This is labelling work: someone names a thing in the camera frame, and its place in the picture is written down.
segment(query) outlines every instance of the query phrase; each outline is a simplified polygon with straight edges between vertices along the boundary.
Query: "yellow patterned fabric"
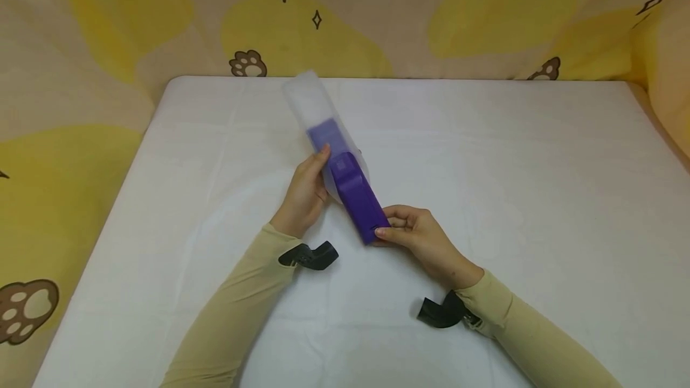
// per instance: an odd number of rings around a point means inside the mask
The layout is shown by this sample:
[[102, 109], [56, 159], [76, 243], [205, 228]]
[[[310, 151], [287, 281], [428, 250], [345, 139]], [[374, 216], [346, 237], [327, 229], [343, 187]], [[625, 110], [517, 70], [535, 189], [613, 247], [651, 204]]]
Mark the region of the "yellow patterned fabric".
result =
[[627, 80], [687, 155], [689, 3], [0, 0], [0, 387], [31, 386], [168, 80]]

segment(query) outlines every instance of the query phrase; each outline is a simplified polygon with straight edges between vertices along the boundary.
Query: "purple object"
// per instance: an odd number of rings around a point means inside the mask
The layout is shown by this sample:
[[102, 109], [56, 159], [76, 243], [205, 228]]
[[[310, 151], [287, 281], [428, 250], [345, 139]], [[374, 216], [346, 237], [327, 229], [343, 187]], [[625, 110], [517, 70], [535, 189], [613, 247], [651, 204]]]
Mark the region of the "purple object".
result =
[[328, 119], [308, 129], [306, 133], [315, 151], [319, 151], [326, 143], [331, 145], [331, 158], [328, 159], [326, 168], [331, 170], [338, 195], [364, 244], [375, 242], [377, 238], [374, 230], [389, 228], [391, 225], [357, 159], [350, 152], [337, 122]]

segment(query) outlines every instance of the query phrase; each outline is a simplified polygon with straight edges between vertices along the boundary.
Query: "white tablecloth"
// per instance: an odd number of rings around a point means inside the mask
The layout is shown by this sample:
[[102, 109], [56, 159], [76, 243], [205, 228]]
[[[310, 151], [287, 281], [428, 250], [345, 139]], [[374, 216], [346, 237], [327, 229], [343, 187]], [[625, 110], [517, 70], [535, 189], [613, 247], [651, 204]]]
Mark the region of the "white tablecloth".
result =
[[[154, 387], [310, 148], [282, 78], [165, 91], [35, 387]], [[382, 205], [455, 245], [626, 387], [687, 387], [690, 177], [625, 83], [325, 80]], [[331, 205], [241, 387], [520, 387], [500, 348], [414, 319], [445, 291]]]

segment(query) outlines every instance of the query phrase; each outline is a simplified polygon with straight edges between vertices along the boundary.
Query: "star shape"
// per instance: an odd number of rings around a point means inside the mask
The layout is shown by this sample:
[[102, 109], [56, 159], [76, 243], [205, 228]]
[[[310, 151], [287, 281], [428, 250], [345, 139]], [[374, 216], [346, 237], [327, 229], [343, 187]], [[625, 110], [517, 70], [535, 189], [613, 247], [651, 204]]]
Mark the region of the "star shape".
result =
[[639, 16], [641, 13], [645, 11], [649, 11], [651, 8], [657, 6], [659, 3], [661, 3], [663, 0], [648, 0], [644, 3], [644, 7], [640, 10], [640, 12], [636, 13], [636, 16]]

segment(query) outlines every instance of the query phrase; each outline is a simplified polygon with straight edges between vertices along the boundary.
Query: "brown paw print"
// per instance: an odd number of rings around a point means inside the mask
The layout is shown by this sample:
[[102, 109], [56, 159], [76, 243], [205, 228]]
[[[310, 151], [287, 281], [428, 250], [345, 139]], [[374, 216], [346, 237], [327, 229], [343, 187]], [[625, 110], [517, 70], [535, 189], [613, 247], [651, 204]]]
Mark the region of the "brown paw print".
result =
[[236, 77], [264, 77], [267, 74], [266, 63], [261, 60], [261, 54], [254, 50], [238, 51], [230, 61], [232, 75]]
[[528, 80], [555, 80], [558, 78], [558, 68], [560, 67], [560, 58], [554, 57], [544, 62], [539, 71], [530, 75]]
[[0, 288], [0, 344], [26, 342], [53, 315], [58, 296], [58, 286], [45, 279]]

